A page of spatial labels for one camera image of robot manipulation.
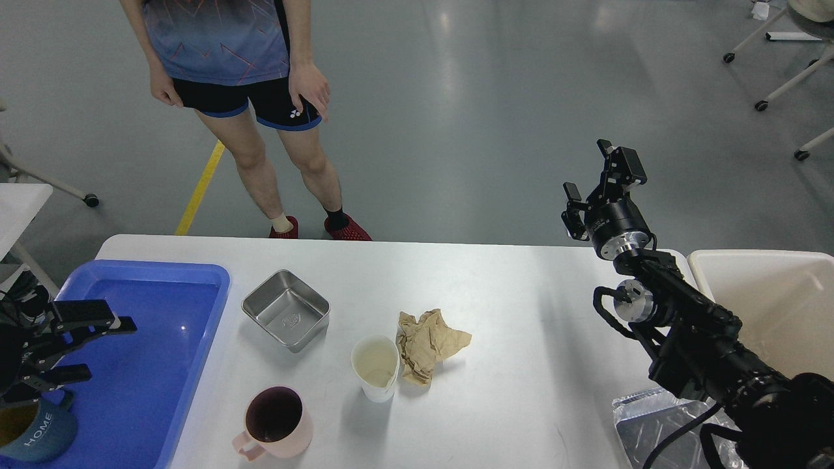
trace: red slipper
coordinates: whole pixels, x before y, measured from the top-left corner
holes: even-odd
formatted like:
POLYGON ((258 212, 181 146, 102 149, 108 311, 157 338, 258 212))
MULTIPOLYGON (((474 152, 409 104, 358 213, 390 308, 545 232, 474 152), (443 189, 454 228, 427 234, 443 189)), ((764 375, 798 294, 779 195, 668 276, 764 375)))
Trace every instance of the red slipper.
POLYGON ((334 240, 339 241, 371 241, 370 236, 368 233, 359 226, 354 219, 350 218, 349 215, 345 215, 348 217, 348 225, 345 226, 343 229, 337 229, 336 231, 330 231, 328 229, 328 219, 324 220, 324 229, 330 233, 330 236, 333 236, 334 240))
POLYGON ((286 233, 279 233, 275 231, 275 227, 269 229, 269 238, 277 240, 297 240, 299 238, 299 221, 295 217, 287 217, 289 222, 293 224, 293 228, 286 233))

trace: blue tray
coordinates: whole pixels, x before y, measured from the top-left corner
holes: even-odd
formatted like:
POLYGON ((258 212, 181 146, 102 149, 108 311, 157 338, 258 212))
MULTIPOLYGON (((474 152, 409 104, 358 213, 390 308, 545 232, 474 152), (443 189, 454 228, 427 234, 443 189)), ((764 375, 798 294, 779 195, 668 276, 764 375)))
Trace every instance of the blue tray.
POLYGON ((78 436, 58 459, 13 467, 161 469, 183 430, 214 332, 229 273, 218 265, 94 260, 67 279, 58 300, 105 299, 138 330, 104 336, 60 365, 86 363, 75 392, 78 436))

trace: crumpled paper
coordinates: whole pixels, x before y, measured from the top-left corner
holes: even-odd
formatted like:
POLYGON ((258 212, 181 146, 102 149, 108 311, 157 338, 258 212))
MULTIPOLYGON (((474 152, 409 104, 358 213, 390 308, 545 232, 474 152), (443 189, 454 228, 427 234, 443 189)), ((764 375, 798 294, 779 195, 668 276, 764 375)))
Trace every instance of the crumpled paper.
POLYGON ((419 386, 427 386, 439 363, 472 341, 472 335, 448 327, 440 310, 426 311, 417 321, 414 316, 399 313, 397 347, 403 363, 403 378, 419 386))

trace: square metal bowl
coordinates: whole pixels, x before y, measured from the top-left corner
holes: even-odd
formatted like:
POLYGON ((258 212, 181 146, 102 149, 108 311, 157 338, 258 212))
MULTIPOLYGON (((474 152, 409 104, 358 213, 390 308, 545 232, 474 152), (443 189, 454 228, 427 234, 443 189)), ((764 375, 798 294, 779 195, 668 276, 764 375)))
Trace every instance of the square metal bowl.
POLYGON ((293 353, 299 353, 330 321, 330 303, 289 270, 275 272, 246 297, 242 308, 293 353))

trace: hand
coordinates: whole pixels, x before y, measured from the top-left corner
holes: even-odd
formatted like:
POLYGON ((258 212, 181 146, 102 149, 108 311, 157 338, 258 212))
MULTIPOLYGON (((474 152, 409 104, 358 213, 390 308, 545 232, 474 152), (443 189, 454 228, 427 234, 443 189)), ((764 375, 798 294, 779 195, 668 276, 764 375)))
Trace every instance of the hand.
POLYGON ((183 100, 173 89, 173 80, 165 73, 162 64, 151 64, 151 96, 166 103, 168 106, 183 107, 183 100))
POLYGON ((301 113, 304 105, 301 97, 318 109, 321 118, 327 122, 327 104, 330 102, 330 85, 327 78, 312 63, 294 65, 289 68, 289 96, 293 106, 301 113))

